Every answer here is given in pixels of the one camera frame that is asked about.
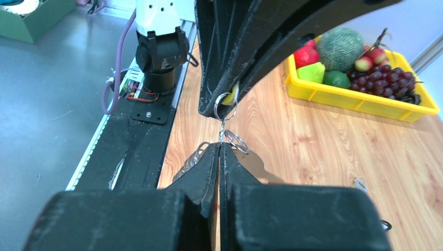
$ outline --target wood grain surface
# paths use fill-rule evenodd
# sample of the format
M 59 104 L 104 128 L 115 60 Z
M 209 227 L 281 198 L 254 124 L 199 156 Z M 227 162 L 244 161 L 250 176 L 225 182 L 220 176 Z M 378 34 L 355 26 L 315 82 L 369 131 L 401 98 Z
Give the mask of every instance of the wood grain surface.
M 198 56 L 198 44 L 193 54 Z M 290 98 L 283 66 L 239 104 L 227 128 L 289 184 L 350 186 L 363 177 L 394 250 L 443 250 L 443 124 L 425 116 L 399 122 Z M 168 186 L 220 122 L 198 111 L 201 69 L 190 67 L 158 187 Z

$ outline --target metal key ring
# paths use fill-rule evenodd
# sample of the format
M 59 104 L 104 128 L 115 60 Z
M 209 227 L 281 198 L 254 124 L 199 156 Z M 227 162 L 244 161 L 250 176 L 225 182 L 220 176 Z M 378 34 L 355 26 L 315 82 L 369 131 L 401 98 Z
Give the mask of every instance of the metal key ring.
M 223 94 L 220 94 L 220 96 L 218 96 L 217 97 L 217 99 L 215 100 L 215 103 L 214 103 L 214 115 L 215 115 L 215 118 L 216 119 L 218 119 L 218 120 L 220 120 L 220 121 L 224 121 L 224 122 L 228 122 L 229 120 L 231 120 L 234 116 L 235 116 L 235 114 L 237 113 L 237 110 L 238 110 L 238 102 L 237 102 L 237 100 L 234 100 L 235 101 L 235 110 L 234 110 L 234 114 L 232 114 L 232 116 L 230 117 L 230 118 L 228 118 L 228 119 L 221 119 L 219 116 L 218 116 L 218 112 L 217 112 L 217 108 L 218 108 L 218 105 L 220 104 L 220 102 L 221 102 L 221 100 L 224 98 L 224 97 L 226 97 L 226 96 L 228 96 L 230 93 L 223 93 Z
M 250 149 L 248 145 L 246 145 L 246 143 L 237 134 L 229 130 L 225 130 L 224 134 L 233 147 L 241 151 L 243 154 L 249 154 Z
M 357 182 L 360 182 L 360 183 L 362 183 L 362 184 L 365 184 L 366 182 L 365 182 L 365 179 L 363 179 L 363 177 L 360 177 L 360 176 L 358 176 L 358 177 L 355 177 L 353 180 L 352 180 L 352 183 L 354 184 L 354 183 L 357 183 Z

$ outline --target black 3d-printed part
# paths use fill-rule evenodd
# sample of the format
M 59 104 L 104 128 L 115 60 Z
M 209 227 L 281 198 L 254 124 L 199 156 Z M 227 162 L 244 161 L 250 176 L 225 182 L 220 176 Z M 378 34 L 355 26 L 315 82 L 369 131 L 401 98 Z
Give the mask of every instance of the black 3d-printed part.
M 376 208 L 358 189 L 234 185 L 232 190 L 235 250 L 391 250 Z
M 156 36 L 154 31 L 142 35 L 137 32 L 137 37 L 135 58 L 142 72 L 162 72 L 186 62 L 189 41 L 180 27 L 176 27 L 174 33 L 162 36 Z
M 196 0 L 202 62 L 199 112 L 214 117 L 217 97 L 239 82 L 240 101 L 268 72 L 318 36 L 401 0 Z M 227 116 L 231 106 L 220 106 Z
M 195 251 L 207 251 L 211 250 L 211 247 L 215 250 L 219 146 L 219 143 L 208 145 L 199 162 L 166 188 L 184 191 L 199 208 L 200 225 L 197 226 L 197 230 L 200 237 L 196 236 L 197 238 L 189 241 L 201 242 L 205 245 L 203 249 L 192 249 Z M 195 231 L 195 228 L 190 228 L 188 231 Z
M 24 250 L 207 250 L 199 215 L 178 190 L 61 192 L 37 218 Z

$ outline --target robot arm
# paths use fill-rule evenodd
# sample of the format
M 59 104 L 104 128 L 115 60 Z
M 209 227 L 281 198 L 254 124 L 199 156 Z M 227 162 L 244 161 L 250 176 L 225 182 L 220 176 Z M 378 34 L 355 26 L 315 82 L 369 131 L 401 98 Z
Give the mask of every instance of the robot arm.
M 146 37 L 150 31 L 157 36 L 175 33 L 181 24 L 172 0 L 137 0 L 136 12 L 137 32 Z
M 186 62 L 189 41 L 172 0 L 137 0 L 137 64 L 145 74 L 147 92 L 165 93 L 174 88 L 174 69 Z

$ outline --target yellow plastic tray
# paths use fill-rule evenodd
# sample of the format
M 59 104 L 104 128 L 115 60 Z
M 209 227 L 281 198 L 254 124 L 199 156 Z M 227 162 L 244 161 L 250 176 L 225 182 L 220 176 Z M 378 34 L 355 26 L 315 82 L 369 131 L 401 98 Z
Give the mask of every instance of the yellow plastic tray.
M 416 80 L 419 81 L 417 74 L 412 70 L 404 56 L 396 52 L 393 54 L 395 55 L 395 64 L 392 53 L 387 51 L 392 67 L 400 67 L 404 71 L 412 72 Z M 284 64 L 287 73 L 285 84 L 290 97 L 405 122 L 415 122 L 426 114 L 435 115 L 440 111 L 422 83 L 417 83 L 415 86 L 415 92 L 421 95 L 422 103 L 420 105 L 413 105 L 398 100 L 299 79 L 295 68 L 294 55 L 289 56 Z

